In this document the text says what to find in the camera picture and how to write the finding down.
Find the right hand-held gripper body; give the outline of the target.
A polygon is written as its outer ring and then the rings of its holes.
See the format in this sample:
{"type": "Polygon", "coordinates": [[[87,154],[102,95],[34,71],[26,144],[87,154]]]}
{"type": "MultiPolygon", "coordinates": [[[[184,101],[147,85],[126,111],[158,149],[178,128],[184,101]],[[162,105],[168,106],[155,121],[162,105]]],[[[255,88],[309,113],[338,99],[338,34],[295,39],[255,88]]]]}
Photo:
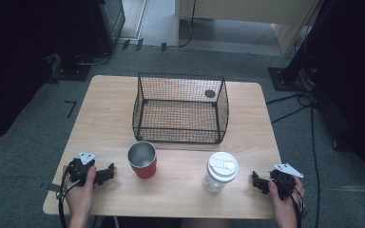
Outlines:
{"type": "Polygon", "coordinates": [[[279,198],[284,200],[291,196],[295,188],[294,177],[303,178],[303,174],[297,171],[289,163],[274,164],[274,169],[270,172],[270,179],[276,184],[279,198]]]}

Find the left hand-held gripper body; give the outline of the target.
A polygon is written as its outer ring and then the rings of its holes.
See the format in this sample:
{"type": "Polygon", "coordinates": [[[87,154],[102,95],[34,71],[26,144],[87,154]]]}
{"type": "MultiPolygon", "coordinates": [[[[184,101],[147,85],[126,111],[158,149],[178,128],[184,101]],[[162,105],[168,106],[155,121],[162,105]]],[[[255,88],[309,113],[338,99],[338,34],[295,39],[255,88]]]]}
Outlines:
{"type": "Polygon", "coordinates": [[[78,152],[78,157],[74,158],[68,165],[68,173],[72,182],[83,186],[86,182],[86,176],[91,166],[95,164],[96,154],[87,152],[78,152]]]}

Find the red metal cup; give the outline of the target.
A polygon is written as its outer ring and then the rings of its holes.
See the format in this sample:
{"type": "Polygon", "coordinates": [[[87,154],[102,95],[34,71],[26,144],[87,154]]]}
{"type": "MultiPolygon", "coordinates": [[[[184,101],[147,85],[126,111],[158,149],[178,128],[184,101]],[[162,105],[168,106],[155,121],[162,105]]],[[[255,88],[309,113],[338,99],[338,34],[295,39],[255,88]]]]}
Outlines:
{"type": "Polygon", "coordinates": [[[141,179],[149,179],[156,173],[157,154],[152,143],[139,141],[133,143],[127,152],[131,168],[141,179]]]}

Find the clear jar with white lid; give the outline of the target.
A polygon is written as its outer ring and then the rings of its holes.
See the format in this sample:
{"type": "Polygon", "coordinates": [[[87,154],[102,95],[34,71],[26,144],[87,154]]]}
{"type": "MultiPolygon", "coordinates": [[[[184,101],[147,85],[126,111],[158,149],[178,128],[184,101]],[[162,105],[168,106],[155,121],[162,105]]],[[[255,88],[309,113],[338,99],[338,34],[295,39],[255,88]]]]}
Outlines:
{"type": "Polygon", "coordinates": [[[207,161],[202,186],[211,193],[219,193],[238,173],[239,164],[231,154],[216,152],[207,161]]]}

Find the black wire mesh basket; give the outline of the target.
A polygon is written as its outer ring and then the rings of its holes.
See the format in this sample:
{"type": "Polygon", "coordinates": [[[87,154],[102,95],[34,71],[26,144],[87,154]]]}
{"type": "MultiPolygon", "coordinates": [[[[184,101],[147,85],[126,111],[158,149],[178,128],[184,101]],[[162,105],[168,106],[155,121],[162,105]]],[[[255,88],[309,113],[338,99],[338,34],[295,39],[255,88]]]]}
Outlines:
{"type": "Polygon", "coordinates": [[[229,121],[222,76],[141,73],[132,129],[138,141],[219,144],[229,121]],[[206,90],[216,96],[207,98],[206,90]]]}

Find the person's left hand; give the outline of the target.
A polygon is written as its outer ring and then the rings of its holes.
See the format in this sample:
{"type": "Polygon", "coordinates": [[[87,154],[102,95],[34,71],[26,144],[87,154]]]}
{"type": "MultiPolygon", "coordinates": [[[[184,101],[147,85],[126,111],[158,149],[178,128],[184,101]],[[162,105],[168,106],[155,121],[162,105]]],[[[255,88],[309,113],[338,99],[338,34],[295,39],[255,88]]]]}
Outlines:
{"type": "Polygon", "coordinates": [[[85,185],[75,186],[66,195],[70,218],[88,218],[94,197],[94,179],[96,167],[91,166],[86,176],[85,185]]]}

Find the person's right hand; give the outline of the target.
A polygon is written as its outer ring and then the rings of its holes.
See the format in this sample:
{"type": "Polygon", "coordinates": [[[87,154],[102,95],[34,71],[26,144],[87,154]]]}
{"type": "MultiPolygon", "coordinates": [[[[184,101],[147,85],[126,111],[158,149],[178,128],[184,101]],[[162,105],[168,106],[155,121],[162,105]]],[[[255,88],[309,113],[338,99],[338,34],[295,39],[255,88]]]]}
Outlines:
{"type": "Polygon", "coordinates": [[[278,188],[276,184],[269,181],[269,191],[274,207],[275,219],[297,219],[297,212],[295,203],[298,205],[298,210],[302,210],[303,197],[305,195],[305,190],[302,182],[298,177],[294,177],[296,190],[292,193],[294,199],[281,200],[279,198],[278,188]]]}

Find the black stand base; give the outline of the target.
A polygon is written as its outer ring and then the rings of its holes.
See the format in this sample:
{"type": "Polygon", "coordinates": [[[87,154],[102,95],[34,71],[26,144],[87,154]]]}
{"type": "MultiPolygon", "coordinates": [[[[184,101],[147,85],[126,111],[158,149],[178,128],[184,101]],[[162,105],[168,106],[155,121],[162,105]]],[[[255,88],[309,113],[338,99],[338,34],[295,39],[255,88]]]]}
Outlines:
{"type": "Polygon", "coordinates": [[[49,78],[52,82],[84,82],[90,70],[90,65],[81,65],[74,57],[62,57],[58,53],[49,55],[46,61],[52,68],[52,74],[49,78]]]}

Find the black metal stand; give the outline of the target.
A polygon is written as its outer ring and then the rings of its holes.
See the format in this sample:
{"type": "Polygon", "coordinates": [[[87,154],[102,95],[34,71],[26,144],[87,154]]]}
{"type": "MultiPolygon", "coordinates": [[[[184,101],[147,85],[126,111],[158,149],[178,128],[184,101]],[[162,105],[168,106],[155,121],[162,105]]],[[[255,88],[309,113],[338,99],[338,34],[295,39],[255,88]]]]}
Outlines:
{"type": "Polygon", "coordinates": [[[318,36],[329,13],[329,0],[316,0],[313,10],[310,10],[309,19],[314,20],[312,28],[293,57],[291,63],[284,68],[269,67],[268,73],[275,90],[305,91],[305,85],[300,79],[300,72],[317,62],[318,36]]]}

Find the dark curtain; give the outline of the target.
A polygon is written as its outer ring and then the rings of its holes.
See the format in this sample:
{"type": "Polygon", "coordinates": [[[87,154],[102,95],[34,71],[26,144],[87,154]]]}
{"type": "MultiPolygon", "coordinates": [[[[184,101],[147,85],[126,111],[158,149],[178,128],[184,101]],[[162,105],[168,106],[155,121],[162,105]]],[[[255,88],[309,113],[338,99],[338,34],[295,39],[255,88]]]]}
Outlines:
{"type": "Polygon", "coordinates": [[[365,0],[324,0],[313,32],[314,81],[344,122],[337,136],[365,161],[365,0]]]}
{"type": "Polygon", "coordinates": [[[51,76],[55,28],[70,0],[0,0],[0,137],[51,76]]]}

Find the black cabinet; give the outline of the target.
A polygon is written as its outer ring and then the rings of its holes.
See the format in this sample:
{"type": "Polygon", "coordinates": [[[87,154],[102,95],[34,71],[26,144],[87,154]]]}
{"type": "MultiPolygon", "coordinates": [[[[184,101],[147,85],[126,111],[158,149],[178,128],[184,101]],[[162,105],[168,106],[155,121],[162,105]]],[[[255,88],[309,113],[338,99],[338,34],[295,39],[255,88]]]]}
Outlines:
{"type": "Polygon", "coordinates": [[[111,53],[125,24],[122,0],[89,0],[101,53],[111,53]]]}

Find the beige wooden furniture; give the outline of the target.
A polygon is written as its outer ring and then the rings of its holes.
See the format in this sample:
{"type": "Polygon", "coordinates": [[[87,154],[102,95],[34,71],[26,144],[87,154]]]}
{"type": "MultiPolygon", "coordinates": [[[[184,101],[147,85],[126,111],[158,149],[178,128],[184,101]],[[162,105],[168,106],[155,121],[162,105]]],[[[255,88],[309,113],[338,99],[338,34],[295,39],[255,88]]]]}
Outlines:
{"type": "Polygon", "coordinates": [[[271,24],[280,50],[288,54],[304,26],[312,26],[324,0],[174,0],[176,26],[182,18],[271,24]]]}

